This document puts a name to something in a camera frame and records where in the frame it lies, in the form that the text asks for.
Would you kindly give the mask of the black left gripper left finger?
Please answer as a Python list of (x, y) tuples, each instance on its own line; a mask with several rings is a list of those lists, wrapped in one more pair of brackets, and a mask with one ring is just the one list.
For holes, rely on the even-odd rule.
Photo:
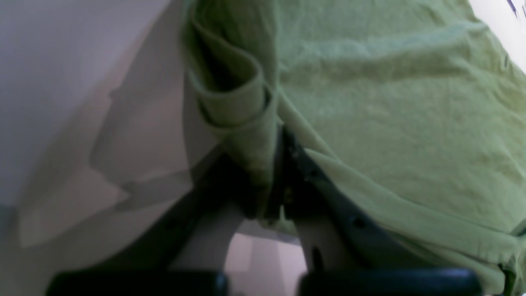
[(87, 268), (63, 271), (47, 296), (227, 296), (224, 271), (239, 226), (257, 216), (256, 188), (225, 152), (196, 169), (192, 189), (139, 238)]

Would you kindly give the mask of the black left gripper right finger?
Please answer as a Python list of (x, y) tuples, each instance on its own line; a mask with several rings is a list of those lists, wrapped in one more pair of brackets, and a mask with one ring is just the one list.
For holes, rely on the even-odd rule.
[(267, 217), (293, 221), (308, 272), (300, 296), (481, 296), (466, 268), (429, 264), (348, 199), (295, 135), (277, 128)]

